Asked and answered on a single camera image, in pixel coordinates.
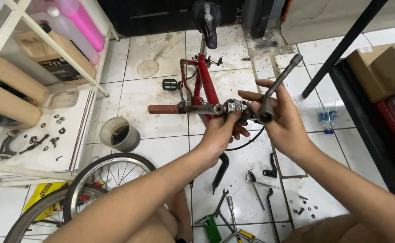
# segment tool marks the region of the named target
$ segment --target tire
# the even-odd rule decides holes
[[[60,188],[52,193],[47,194],[42,197],[40,200],[35,202],[31,207],[29,207],[25,213],[23,213],[16,221],[16,223],[11,227],[9,233],[7,234],[4,243],[20,243],[21,238],[26,232],[26,229],[30,226],[30,224],[34,221],[35,218],[39,214],[41,214],[47,207],[51,206],[54,202],[58,202],[60,200],[65,199],[66,192],[68,190],[67,187]],[[88,196],[103,196],[107,193],[106,190],[93,186],[87,185],[82,190],[84,195]]]
[[[131,163],[139,164],[142,168],[145,167],[147,173],[156,169],[156,167],[146,158],[134,154],[134,153],[113,153],[103,158],[100,158],[92,163],[90,163],[86,168],[84,168],[71,183],[66,196],[64,207],[64,221],[69,222],[75,215],[74,208],[76,206],[76,199],[78,198],[79,191],[86,185],[88,179],[95,174],[95,172],[108,164],[114,163],[116,161],[128,160]]]

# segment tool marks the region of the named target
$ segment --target rubber grip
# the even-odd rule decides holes
[[[178,114],[178,105],[149,105],[150,114]]]

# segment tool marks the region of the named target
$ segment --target hand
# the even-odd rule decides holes
[[[229,115],[226,121],[223,117],[214,117],[208,122],[204,136],[196,148],[202,149],[211,157],[211,167],[217,163],[227,145],[232,143],[232,136],[236,140],[239,139],[239,134],[250,136],[250,133],[237,123],[240,117],[241,111],[235,111]]]
[[[257,85],[267,88],[273,83],[271,80],[256,80]],[[265,125],[265,129],[271,142],[281,153],[291,159],[299,158],[315,146],[308,137],[298,108],[286,88],[281,85],[275,92],[277,99],[270,100],[275,113],[274,120]],[[248,106],[257,113],[264,95],[243,90],[238,90],[238,95],[251,101],[248,102]]]

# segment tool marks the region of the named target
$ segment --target black saddle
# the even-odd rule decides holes
[[[220,24],[222,14],[215,3],[196,1],[193,4],[193,21],[197,30],[204,35],[208,48],[217,48],[216,28]]]

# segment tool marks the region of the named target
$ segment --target dirty floor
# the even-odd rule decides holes
[[[265,92],[265,89],[255,85],[254,80],[275,78],[286,68],[295,53],[301,53],[304,57],[303,63],[293,69],[284,85],[300,110],[310,138],[332,158],[386,189],[330,77],[326,75],[306,100],[300,97],[303,89],[343,37],[284,45],[280,36],[277,37],[279,34],[275,33],[275,38],[279,38],[279,47],[263,48],[259,41],[245,38],[240,25],[219,27],[217,33],[218,48],[208,50],[207,55],[215,62],[220,57],[223,58],[222,65],[212,65],[209,69],[220,101],[224,102],[228,98],[240,99],[237,90]],[[179,60],[191,59],[198,54],[200,37],[198,31],[190,30],[110,42],[101,81],[102,87],[110,96],[104,98],[98,94],[86,141],[84,161],[116,152],[104,146],[98,136],[103,123],[115,116],[125,117],[140,132],[142,140],[134,153],[146,157],[156,167],[187,153],[199,143],[205,128],[197,115],[150,115],[147,107],[151,104],[177,104],[180,101],[178,92],[162,90],[162,80],[181,79]],[[389,43],[395,43],[395,28],[361,34],[344,57],[357,48]],[[187,72],[188,76],[192,75],[193,67],[189,67]],[[316,111],[321,105],[337,107],[339,120],[333,135],[325,135],[318,124]],[[252,137],[260,128],[256,124],[247,126]],[[247,141],[243,137],[233,142],[229,148],[240,146]],[[263,169],[271,169],[271,152],[276,153],[279,172],[277,179],[261,174]],[[223,189],[229,190],[228,195],[233,198],[238,227],[267,243],[276,242],[274,225],[283,240],[293,228],[348,213],[313,178],[274,149],[265,133],[249,146],[238,151],[229,151],[227,155],[230,166],[215,195],[211,195],[211,183],[218,165],[195,179],[192,188],[186,187],[192,221],[214,212]],[[274,195],[270,197],[274,222],[268,214],[265,201],[268,188],[257,185],[257,191],[266,208],[264,213],[252,185],[245,181],[245,173],[251,168],[255,168],[258,182],[283,188],[274,189]],[[26,199],[33,191],[34,186],[29,189],[0,188],[0,242],[21,214]],[[293,212],[301,207],[306,209],[301,215]],[[222,205],[221,212],[231,222],[227,203]],[[229,234],[228,228],[222,226],[220,218],[217,218],[216,223],[220,225],[222,238],[226,237]],[[194,233],[195,243],[208,242],[203,227],[194,227]]]

